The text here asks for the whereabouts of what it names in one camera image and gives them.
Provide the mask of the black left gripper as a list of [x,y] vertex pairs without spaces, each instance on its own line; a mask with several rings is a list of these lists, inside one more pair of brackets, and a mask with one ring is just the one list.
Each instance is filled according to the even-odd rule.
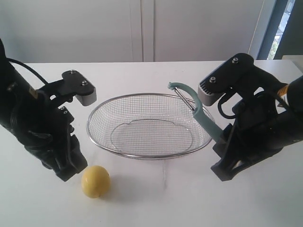
[[44,167],[55,170],[64,182],[87,167],[79,140],[72,134],[73,120],[65,106],[56,107],[37,117],[26,129],[26,150]]

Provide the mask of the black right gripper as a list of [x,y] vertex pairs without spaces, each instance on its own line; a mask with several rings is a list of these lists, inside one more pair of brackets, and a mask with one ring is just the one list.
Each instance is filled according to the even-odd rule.
[[234,125],[228,124],[213,151],[220,160],[211,170],[222,181],[229,181],[249,167],[247,158],[268,158],[279,153],[284,112],[278,112],[276,96],[259,92],[249,102],[239,102]]

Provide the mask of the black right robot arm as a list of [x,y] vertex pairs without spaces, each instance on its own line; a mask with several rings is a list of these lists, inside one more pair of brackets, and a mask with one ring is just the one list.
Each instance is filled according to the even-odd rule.
[[228,124],[213,149],[220,160],[211,170],[221,181],[303,140],[303,78],[265,87],[233,108]]

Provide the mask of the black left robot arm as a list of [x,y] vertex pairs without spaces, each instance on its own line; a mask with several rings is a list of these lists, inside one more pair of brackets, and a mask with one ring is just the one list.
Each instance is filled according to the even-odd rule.
[[0,124],[57,177],[68,181],[88,163],[73,134],[74,117],[62,106],[75,92],[61,95],[56,82],[38,90],[20,75],[0,46]]

